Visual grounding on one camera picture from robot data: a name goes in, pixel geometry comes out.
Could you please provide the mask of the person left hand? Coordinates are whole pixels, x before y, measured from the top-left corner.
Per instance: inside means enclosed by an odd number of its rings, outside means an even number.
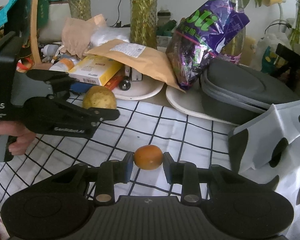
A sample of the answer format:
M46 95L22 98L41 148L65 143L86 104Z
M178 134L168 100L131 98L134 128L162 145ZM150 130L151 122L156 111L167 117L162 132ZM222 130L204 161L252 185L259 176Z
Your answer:
M36 138L36 134L17 121L0 121L0 135L16 137L16 142L8 147L12 155L23 155Z

